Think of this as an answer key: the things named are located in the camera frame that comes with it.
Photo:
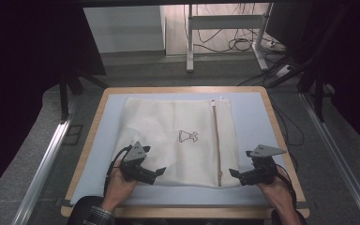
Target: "cloth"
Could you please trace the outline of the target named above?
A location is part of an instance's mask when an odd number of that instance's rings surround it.
[[[155,185],[238,187],[229,168],[238,170],[238,141],[231,102],[154,100],[130,97],[121,114],[113,158],[137,141],[151,146],[142,166],[166,167]]]
[[[93,206],[89,217],[83,222],[84,225],[111,225],[113,224],[113,215],[99,207]]]

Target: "printed icon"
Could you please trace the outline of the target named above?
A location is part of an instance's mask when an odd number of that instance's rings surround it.
[[[183,143],[186,140],[192,139],[192,141],[196,142],[198,140],[197,137],[198,133],[197,132],[193,132],[193,133],[187,133],[184,130],[180,130],[179,131],[179,142]]]

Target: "gray floor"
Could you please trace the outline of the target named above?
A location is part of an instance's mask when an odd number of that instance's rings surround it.
[[[185,57],[163,57],[159,53],[150,52],[138,55],[104,54],[102,57],[108,76],[99,78],[117,87],[234,86],[260,74],[251,54],[199,56],[196,57],[195,72],[191,74],[186,73]],[[244,85],[258,81],[253,80]],[[80,96],[78,112],[72,122],[75,128],[82,127],[80,139],[77,141],[72,136],[66,137],[29,224],[65,224],[67,221],[60,215],[61,203],[103,93],[102,89],[90,82],[82,83],[85,91]],[[277,105],[277,120],[284,137],[289,137],[290,151],[298,164],[297,174],[311,211],[307,221],[309,224],[360,224],[360,210],[311,122],[296,92],[296,83],[297,78],[268,91],[272,102]],[[60,120],[57,86],[45,93],[43,103],[33,129],[0,180],[0,212],[5,212],[0,213],[0,224],[9,224],[14,218],[57,128]],[[360,181],[359,135],[338,114],[330,98],[324,100],[323,115],[339,149]]]

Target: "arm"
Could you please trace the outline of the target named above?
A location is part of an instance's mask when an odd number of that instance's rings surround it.
[[[284,177],[287,175],[278,167],[279,173]],[[293,208],[293,201],[288,187],[283,181],[276,177],[271,185],[263,183],[258,184],[265,199],[277,210],[279,218],[283,225],[301,225],[300,218]]]
[[[133,192],[137,181],[126,181],[121,171],[116,168],[119,164],[120,162],[117,161],[117,163],[115,163],[115,168],[112,170],[110,183],[107,187],[103,203],[100,207],[94,206],[91,209],[89,217],[83,222],[83,224],[111,224],[113,211],[115,211],[116,207],[126,200]]]

